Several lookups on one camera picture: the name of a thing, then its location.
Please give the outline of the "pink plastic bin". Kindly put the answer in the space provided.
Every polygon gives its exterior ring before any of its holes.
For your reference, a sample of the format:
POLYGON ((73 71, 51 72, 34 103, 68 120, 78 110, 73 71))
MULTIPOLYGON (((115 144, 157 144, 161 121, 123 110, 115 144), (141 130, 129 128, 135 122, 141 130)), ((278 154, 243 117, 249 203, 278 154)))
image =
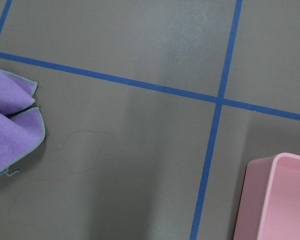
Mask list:
POLYGON ((300 240, 300 155, 248 163, 233 238, 300 240))

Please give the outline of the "purple crumpled cloth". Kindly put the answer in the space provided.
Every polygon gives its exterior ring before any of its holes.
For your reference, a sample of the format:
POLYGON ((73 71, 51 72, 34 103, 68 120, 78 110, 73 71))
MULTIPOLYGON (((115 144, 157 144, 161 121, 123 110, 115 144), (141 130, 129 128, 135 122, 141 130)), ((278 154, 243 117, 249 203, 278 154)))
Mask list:
POLYGON ((0 176, 44 140, 46 129, 34 94, 38 83, 0 69, 0 176))

